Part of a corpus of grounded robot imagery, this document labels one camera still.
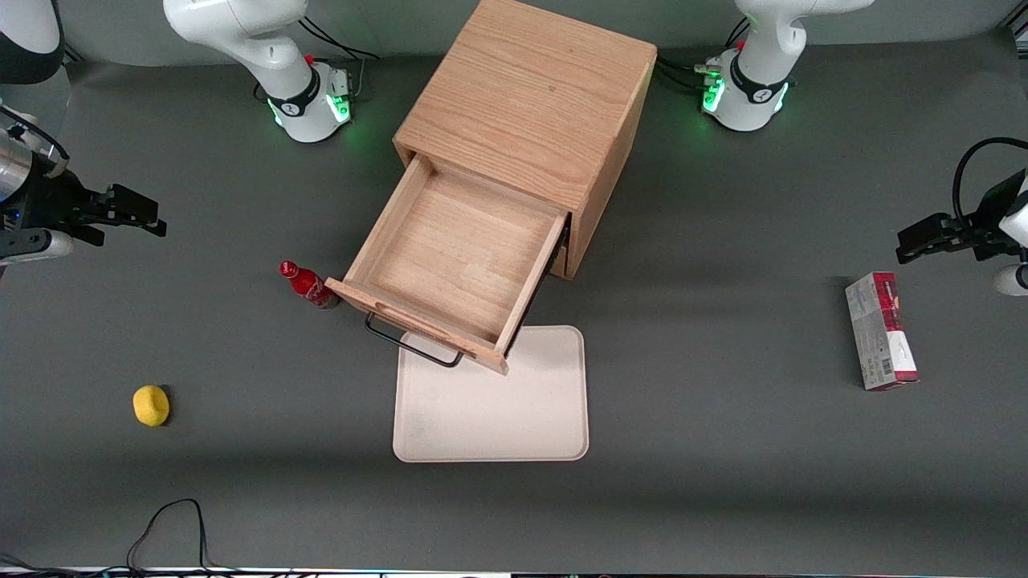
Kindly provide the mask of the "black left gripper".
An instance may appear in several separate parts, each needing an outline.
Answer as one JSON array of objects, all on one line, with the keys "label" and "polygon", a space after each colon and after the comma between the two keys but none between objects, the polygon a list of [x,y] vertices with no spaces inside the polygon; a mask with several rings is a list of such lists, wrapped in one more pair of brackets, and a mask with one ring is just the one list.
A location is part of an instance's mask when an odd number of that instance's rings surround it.
[{"label": "black left gripper", "polygon": [[961,223],[948,214],[935,213],[901,230],[897,262],[908,264],[930,254],[962,251],[963,241],[977,261],[999,255],[1026,260],[1026,233],[1011,234],[1000,227],[1000,222],[1014,214],[1026,216],[1025,171],[991,187],[976,211],[961,213]]}]

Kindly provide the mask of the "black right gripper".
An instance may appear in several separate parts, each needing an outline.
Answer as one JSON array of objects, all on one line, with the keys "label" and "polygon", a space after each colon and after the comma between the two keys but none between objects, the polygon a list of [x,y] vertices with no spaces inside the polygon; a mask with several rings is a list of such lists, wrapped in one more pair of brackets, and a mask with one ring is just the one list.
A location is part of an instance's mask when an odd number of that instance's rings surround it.
[{"label": "black right gripper", "polygon": [[166,237],[168,223],[159,219],[157,201],[119,184],[105,191],[105,211],[75,211],[85,202],[85,188],[77,180],[27,181],[14,194],[14,229],[47,228],[93,246],[103,246],[105,234],[98,226],[133,226]]}]

